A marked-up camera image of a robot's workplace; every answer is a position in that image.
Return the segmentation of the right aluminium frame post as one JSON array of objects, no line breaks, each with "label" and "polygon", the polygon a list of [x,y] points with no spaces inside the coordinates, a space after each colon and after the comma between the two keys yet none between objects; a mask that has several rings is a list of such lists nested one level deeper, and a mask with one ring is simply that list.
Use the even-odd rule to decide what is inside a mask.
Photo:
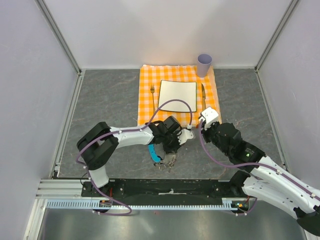
[{"label": "right aluminium frame post", "polygon": [[299,5],[300,0],[291,0],[284,11],[279,23],[277,24],[273,34],[271,35],[266,47],[264,48],[260,58],[257,61],[257,64],[254,67],[256,73],[258,73],[263,66],[264,62],[266,61],[267,57],[269,56],[271,50],[273,49],[274,45],[276,44],[278,38],[280,37],[281,33],[285,29],[287,23],[289,22],[291,16],[293,15],[295,9]]}]

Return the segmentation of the aluminium frame post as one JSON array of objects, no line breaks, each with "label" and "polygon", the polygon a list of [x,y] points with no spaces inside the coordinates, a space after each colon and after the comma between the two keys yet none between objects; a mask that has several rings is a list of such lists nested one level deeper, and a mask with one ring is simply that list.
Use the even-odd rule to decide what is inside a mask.
[{"label": "aluminium frame post", "polygon": [[54,16],[52,15],[49,7],[46,4],[45,0],[35,0],[35,3],[39,7],[42,15],[44,16],[45,20],[47,21],[50,29],[52,30],[55,38],[57,39],[59,45],[61,46],[63,52],[65,53],[67,59],[69,60],[71,66],[75,70],[75,72],[80,75],[82,73],[82,69],[79,66],[75,56],[73,55],[70,47],[68,46],[58,24],[56,23]]},{"label": "aluminium frame post", "polygon": [[254,67],[256,73],[258,73],[263,66],[264,62],[266,61],[267,57],[269,56],[271,50],[273,49],[274,45],[276,44],[278,38],[280,37],[281,33],[285,29],[287,23],[289,22],[291,16],[293,15],[295,9],[299,5],[300,0],[291,0],[284,11],[279,23],[277,24],[273,34],[271,35],[266,47],[264,48],[260,58],[257,61],[257,64]]}]

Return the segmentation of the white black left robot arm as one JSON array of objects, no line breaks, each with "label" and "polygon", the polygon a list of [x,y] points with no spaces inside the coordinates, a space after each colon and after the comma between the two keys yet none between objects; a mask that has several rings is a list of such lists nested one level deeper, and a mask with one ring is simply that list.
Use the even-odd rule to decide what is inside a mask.
[{"label": "white black left robot arm", "polygon": [[92,191],[99,197],[109,193],[106,163],[115,150],[134,145],[161,144],[167,154],[176,153],[182,145],[179,142],[182,130],[173,116],[136,127],[117,128],[108,126],[106,122],[96,124],[76,144],[94,182]]}]

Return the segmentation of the left aluminium frame post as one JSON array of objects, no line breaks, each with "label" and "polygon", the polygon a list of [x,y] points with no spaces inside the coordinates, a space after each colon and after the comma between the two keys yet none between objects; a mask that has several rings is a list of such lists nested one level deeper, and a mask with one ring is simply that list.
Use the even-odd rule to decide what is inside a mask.
[{"label": "left aluminium frame post", "polygon": [[42,15],[44,16],[45,20],[47,21],[50,29],[52,30],[55,38],[57,39],[59,45],[61,46],[63,52],[65,53],[67,59],[69,60],[71,66],[75,70],[75,72],[80,75],[82,73],[82,69],[79,66],[75,56],[73,55],[70,47],[68,46],[58,24],[56,23],[54,16],[52,15],[49,7],[46,4],[45,0],[35,0],[35,3],[39,7]]}]

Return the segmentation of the orange white checkered cloth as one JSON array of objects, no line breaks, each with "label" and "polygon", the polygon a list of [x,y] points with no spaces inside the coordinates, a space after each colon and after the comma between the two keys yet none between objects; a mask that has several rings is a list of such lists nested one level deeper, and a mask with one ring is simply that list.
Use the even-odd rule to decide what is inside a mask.
[{"label": "orange white checkered cloth", "polygon": [[152,94],[150,92],[151,84],[154,85],[154,102],[155,108],[159,105],[159,92],[161,81],[172,82],[196,82],[197,83],[197,111],[192,114],[192,125],[196,126],[199,121],[202,107],[202,87],[204,85],[206,93],[206,106],[212,107],[218,113],[220,112],[218,91],[215,81],[213,67],[210,67],[207,75],[203,78],[197,76],[197,67],[195,65],[178,65],[178,66],[154,66],[143,65],[139,73],[139,88],[138,88],[138,113],[137,124],[142,125],[147,123],[152,115],[153,103]]}]

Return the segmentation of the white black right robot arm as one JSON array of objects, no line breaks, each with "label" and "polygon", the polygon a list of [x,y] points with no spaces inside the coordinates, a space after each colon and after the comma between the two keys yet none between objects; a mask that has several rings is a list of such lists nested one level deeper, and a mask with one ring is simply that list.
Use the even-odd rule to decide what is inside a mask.
[{"label": "white black right robot arm", "polygon": [[301,181],[253,144],[244,141],[232,123],[207,123],[198,125],[201,146],[214,144],[230,164],[208,157],[216,164],[238,169],[243,179],[229,184],[235,197],[246,194],[267,202],[292,216],[300,227],[312,235],[320,235],[320,191]]}]

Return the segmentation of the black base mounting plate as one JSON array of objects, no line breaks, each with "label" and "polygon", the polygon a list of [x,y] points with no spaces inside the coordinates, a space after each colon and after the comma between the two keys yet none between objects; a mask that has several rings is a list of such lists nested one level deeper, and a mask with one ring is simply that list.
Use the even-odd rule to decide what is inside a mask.
[{"label": "black base mounting plate", "polygon": [[247,198],[236,183],[216,179],[114,178],[99,190],[129,206],[220,205],[223,198]]}]

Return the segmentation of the gold knife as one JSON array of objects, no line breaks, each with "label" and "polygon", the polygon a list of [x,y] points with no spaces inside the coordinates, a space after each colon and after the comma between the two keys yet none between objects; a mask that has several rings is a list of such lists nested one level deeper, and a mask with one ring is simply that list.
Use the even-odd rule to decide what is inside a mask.
[{"label": "gold knife", "polygon": [[202,110],[204,111],[206,107],[206,90],[203,84],[201,84],[201,93],[202,93]]}]

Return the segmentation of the white square plate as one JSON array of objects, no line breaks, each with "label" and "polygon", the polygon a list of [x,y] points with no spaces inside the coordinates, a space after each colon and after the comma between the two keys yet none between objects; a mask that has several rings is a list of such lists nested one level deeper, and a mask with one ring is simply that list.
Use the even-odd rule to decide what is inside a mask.
[{"label": "white square plate", "polygon": [[[159,88],[158,106],[170,100],[186,102],[191,111],[197,111],[197,83],[162,80]],[[163,111],[187,113],[189,108],[180,101],[172,101],[161,108]]]}]

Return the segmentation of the lilac plastic cup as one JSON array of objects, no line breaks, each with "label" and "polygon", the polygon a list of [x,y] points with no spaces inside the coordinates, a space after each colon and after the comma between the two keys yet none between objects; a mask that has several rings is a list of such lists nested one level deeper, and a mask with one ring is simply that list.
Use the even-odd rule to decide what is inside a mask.
[{"label": "lilac plastic cup", "polygon": [[204,78],[212,64],[212,57],[209,54],[202,53],[197,57],[197,76]]}]

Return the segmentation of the metal key organizer blue handle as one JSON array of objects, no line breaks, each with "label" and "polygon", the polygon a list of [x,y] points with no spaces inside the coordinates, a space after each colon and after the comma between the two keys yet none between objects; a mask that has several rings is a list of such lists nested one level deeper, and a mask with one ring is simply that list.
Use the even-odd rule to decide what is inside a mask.
[{"label": "metal key organizer blue handle", "polygon": [[163,156],[160,156],[159,154],[157,154],[154,144],[148,145],[148,152],[155,167],[157,167],[161,171],[166,171],[168,173],[172,171],[177,161],[176,153],[164,153]]}]

